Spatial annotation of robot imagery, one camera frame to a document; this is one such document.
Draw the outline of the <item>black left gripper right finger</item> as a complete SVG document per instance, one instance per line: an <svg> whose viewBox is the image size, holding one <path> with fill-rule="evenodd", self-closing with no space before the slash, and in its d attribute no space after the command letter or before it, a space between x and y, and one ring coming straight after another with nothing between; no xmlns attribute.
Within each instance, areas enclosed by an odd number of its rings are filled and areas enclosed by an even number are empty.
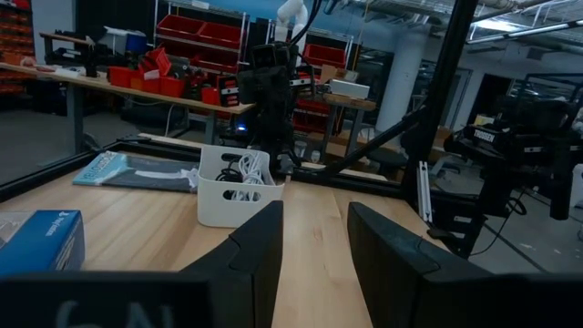
<svg viewBox="0 0 583 328"><path fill-rule="evenodd" d="M352 202L347 230L374 327L485 327L479 281L491 274Z"/></svg>

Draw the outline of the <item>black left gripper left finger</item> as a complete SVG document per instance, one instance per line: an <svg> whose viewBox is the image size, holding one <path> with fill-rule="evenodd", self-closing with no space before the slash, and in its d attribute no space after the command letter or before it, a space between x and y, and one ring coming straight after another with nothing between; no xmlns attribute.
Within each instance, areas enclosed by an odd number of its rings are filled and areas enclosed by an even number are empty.
<svg viewBox="0 0 583 328"><path fill-rule="evenodd" d="M282 249L283 202L276 200L182 270L196 284L181 302L181 325L270 327Z"/></svg>

